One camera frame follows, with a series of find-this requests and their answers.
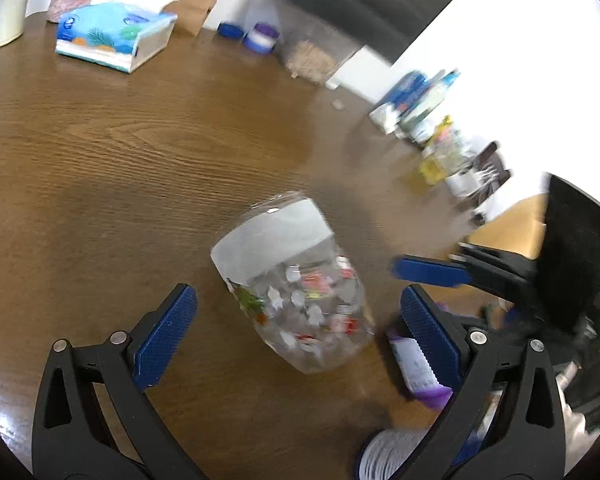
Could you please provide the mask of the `blue pill bottle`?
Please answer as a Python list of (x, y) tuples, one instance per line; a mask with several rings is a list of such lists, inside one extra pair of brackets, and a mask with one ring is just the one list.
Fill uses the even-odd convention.
[(426, 429), (387, 429), (375, 432), (358, 453), (353, 466), (353, 478), (390, 479), (427, 434)]

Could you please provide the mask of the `yellow thermos jug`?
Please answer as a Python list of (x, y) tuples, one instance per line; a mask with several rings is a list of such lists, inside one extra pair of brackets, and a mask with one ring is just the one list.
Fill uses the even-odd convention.
[(467, 237), (469, 243), (516, 252), (535, 259), (544, 237), (546, 195), (535, 195), (511, 206)]

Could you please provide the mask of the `purple pill bottle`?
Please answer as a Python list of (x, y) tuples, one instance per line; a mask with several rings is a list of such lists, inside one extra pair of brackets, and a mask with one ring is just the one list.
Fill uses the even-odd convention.
[(407, 289), (388, 339), (412, 397), (430, 410), (441, 411), (464, 384), (471, 362), (468, 330), (485, 327), (482, 318), (452, 314)]

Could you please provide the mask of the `glass of yellow liquid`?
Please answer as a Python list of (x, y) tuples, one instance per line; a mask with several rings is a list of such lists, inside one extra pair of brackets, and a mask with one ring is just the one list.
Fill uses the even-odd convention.
[(422, 150), (422, 161), (418, 166), (418, 171), (429, 186), (436, 185), (449, 175), (448, 170), (437, 158), (434, 148), (424, 148)]

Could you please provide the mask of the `clear glass bottle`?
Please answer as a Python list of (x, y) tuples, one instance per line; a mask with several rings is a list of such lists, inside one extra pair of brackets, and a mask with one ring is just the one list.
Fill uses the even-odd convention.
[(444, 100), (446, 92), (460, 76), (458, 70), (441, 72), (431, 79), (427, 90), (419, 98), (415, 107), (400, 120), (399, 133), (401, 139), (414, 139), (418, 126)]

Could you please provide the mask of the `crumpled white tissue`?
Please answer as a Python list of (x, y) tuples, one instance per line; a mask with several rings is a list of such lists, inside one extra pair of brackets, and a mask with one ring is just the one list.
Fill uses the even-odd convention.
[(383, 133), (393, 134), (399, 127), (401, 111), (393, 102), (382, 103), (370, 112), (370, 121)]

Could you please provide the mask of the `blue drink can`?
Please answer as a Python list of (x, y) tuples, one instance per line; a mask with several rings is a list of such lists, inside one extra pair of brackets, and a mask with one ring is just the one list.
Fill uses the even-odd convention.
[(426, 90), (428, 78), (418, 70), (403, 76), (380, 100), (378, 107), (390, 104), (399, 115), (404, 115)]

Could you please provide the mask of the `clear jar with oats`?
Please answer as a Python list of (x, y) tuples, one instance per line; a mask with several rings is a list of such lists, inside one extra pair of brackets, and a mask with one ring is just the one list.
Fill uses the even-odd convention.
[(274, 52), (286, 71), (324, 86), (362, 44), (290, 0), (273, 0), (280, 39)]

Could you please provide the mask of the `blue bottle cap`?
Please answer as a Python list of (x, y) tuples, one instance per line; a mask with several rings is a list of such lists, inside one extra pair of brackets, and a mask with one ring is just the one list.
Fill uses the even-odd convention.
[(245, 36), (245, 31), (242, 26), (230, 22), (221, 22), (216, 29), (216, 32), (224, 38), (231, 40), (241, 40)]

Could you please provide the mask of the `blue tissue box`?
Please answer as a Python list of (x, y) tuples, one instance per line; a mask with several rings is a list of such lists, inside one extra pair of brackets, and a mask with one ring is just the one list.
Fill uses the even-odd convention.
[(166, 48), (178, 0), (91, 0), (61, 15), (55, 52), (130, 74)]

